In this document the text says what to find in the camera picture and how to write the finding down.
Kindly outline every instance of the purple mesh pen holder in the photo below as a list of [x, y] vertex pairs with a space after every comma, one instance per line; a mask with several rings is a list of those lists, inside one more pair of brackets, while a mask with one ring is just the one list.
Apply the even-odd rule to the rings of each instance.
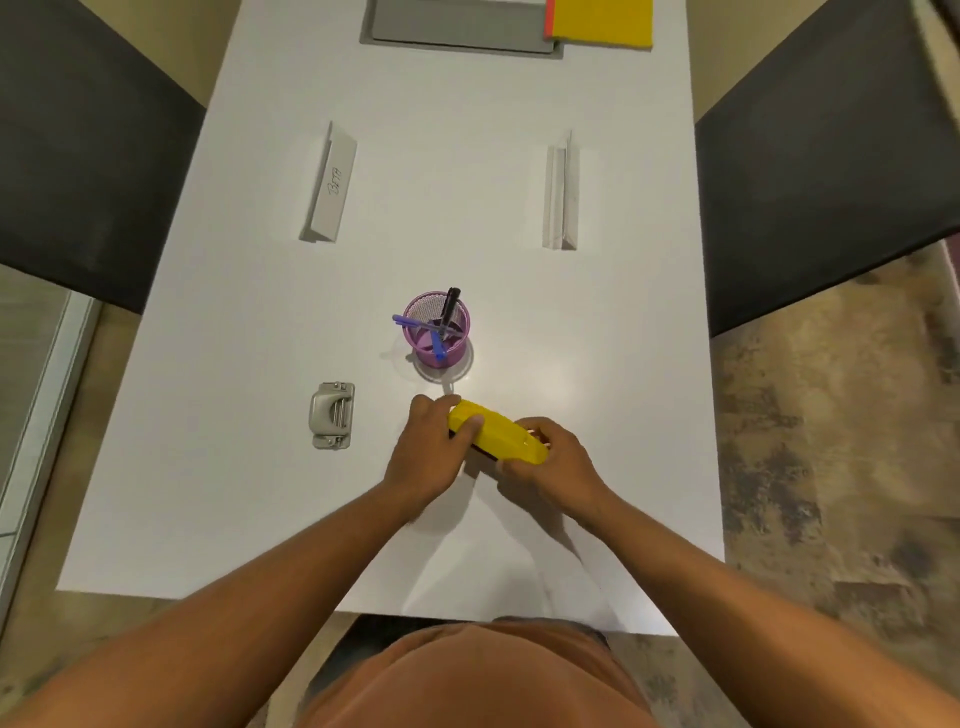
[[[417, 319], [418, 321], [433, 322], [438, 324], [440, 317], [444, 313], [444, 301], [446, 300], [446, 291], [430, 291], [414, 298], [403, 311], [403, 315]], [[421, 362], [434, 369], [445, 369], [452, 367], [467, 353], [467, 336], [470, 333], [470, 314], [462, 301], [457, 302], [457, 307], [453, 309], [453, 316], [450, 317], [450, 328], [455, 331], [462, 331], [463, 336], [444, 336], [444, 347], [446, 348], [446, 359], [438, 361], [436, 354], [433, 353], [433, 340], [430, 332], [425, 328], [405, 328], [403, 338], [413, 347], [414, 354]]]

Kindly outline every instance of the yellow notebook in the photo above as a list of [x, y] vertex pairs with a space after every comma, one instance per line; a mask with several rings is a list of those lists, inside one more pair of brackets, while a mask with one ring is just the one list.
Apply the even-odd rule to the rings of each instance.
[[547, 0], [545, 37], [652, 48], [653, 0]]

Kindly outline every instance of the hand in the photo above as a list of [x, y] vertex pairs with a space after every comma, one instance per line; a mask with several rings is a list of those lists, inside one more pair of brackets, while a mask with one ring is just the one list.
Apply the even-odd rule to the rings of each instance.
[[447, 415], [459, 402], [457, 395], [436, 401], [417, 395], [410, 402], [410, 417], [396, 441], [383, 482], [410, 496], [415, 509], [412, 517], [450, 487], [483, 426], [483, 417], [471, 417], [451, 439]]
[[512, 480], [536, 488], [544, 499], [590, 529], [612, 491], [593, 468], [584, 446], [572, 432], [545, 417], [530, 417], [516, 423], [547, 443], [550, 454], [542, 465], [503, 460], [497, 463], [497, 469]]

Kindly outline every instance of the orange shirt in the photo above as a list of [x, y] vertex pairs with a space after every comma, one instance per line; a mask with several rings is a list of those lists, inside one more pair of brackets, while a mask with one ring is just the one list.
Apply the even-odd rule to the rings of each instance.
[[610, 651], [556, 622], [449, 624], [397, 641], [303, 711], [299, 728], [656, 728]]

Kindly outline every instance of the metal hole punch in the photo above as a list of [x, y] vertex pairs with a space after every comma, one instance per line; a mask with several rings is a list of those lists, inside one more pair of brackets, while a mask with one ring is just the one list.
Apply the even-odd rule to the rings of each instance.
[[353, 427], [353, 393], [348, 381], [326, 381], [310, 401], [310, 431], [316, 449], [350, 447]]

